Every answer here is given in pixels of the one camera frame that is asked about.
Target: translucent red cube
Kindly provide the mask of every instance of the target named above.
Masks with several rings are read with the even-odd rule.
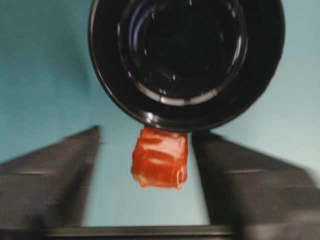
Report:
[[[187,180],[188,134],[141,130],[132,154],[131,173],[145,187],[180,190]]]

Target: red jelly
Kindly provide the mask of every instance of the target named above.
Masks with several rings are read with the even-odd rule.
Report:
[[[131,173],[145,187],[181,189],[187,180],[188,134],[141,130],[132,154]]]

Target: teal background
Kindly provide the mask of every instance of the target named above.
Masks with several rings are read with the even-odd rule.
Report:
[[[208,224],[191,148],[181,192],[140,189],[133,181],[131,153],[142,125],[111,102],[94,73],[87,44],[91,4],[0,1],[0,162],[101,125],[104,144],[84,226]],[[214,132],[306,167],[318,179],[320,1],[283,4],[286,41],[274,80],[246,113]]]

